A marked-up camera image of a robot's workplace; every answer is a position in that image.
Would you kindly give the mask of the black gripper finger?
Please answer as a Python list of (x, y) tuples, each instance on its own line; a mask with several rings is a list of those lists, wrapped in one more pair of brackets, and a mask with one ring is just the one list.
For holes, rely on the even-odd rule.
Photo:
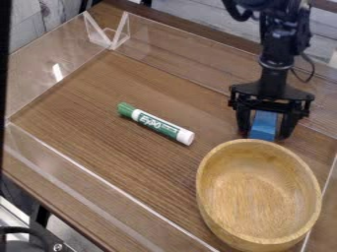
[(245, 137), (249, 130), (249, 110), (239, 108), (235, 112), (236, 126), (239, 134)]
[(279, 126), (279, 131), (277, 131), (277, 136), (276, 136), (277, 140), (283, 140), (291, 135), (296, 122), (298, 122), (298, 119), (295, 115), (287, 113), (282, 116), (280, 126)]

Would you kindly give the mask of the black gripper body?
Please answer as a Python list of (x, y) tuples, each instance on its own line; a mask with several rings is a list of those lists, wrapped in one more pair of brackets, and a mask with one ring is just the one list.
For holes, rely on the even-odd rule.
[(236, 84), (229, 88), (228, 106), (233, 110), (260, 110), (302, 118), (308, 116), (314, 95), (284, 85), (279, 90), (263, 90), (259, 82)]

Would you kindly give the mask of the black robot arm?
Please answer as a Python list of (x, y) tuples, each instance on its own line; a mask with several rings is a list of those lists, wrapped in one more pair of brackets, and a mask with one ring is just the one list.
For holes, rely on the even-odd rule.
[(259, 22), (260, 77), (229, 87), (227, 105), (235, 111), (240, 134), (264, 141), (287, 138), (308, 116), (314, 95), (287, 84), (295, 58), (304, 55), (311, 38), (308, 0), (220, 0), (237, 22)]

